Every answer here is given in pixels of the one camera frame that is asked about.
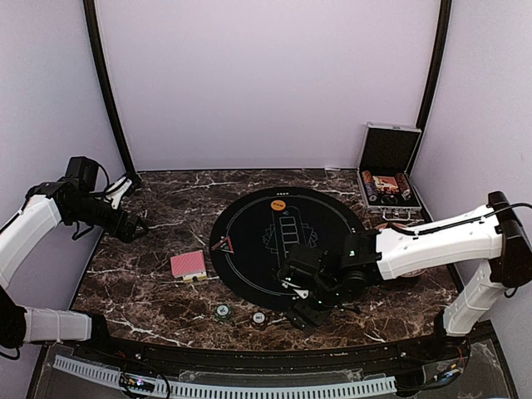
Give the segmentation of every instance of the black circular mat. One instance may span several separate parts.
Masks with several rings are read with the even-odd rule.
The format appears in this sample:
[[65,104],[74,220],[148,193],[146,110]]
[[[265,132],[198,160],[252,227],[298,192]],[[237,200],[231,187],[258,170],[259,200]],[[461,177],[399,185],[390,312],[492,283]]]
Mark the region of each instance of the black circular mat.
[[216,220],[210,258],[222,281],[251,303],[287,310],[294,292],[276,279],[294,244],[342,251],[345,236],[364,229],[340,201],[310,189],[280,187],[237,199]]

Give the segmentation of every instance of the orange chip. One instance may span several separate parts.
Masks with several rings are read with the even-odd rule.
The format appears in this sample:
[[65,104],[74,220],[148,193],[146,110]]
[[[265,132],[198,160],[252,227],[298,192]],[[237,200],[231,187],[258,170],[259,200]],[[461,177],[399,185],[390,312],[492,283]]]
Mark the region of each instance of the orange chip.
[[285,208],[286,208],[286,203],[280,199],[276,199],[274,202],[272,202],[273,210],[284,210]]

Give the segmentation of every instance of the dark marble surface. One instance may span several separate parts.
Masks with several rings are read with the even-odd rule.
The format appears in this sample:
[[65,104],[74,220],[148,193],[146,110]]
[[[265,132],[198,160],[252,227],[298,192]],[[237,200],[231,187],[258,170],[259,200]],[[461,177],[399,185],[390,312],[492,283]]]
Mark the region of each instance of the dark marble surface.
[[[237,198],[268,187],[294,185],[327,193],[346,204],[366,227],[383,222],[369,214],[353,170],[217,170],[147,172],[144,187],[123,202],[145,218],[150,234],[132,244],[104,237],[73,305],[103,313],[111,334],[142,342],[225,350],[325,349],[392,342],[427,335],[435,315],[456,297],[445,266],[417,278],[399,278],[368,289],[357,302],[361,314],[335,310],[310,337],[281,313],[260,309],[224,286],[209,260],[209,235],[220,213]],[[421,216],[414,216],[420,223]],[[182,283],[170,258],[202,249],[209,279]],[[214,310],[231,306],[220,323]],[[268,317],[257,329],[251,316]]]

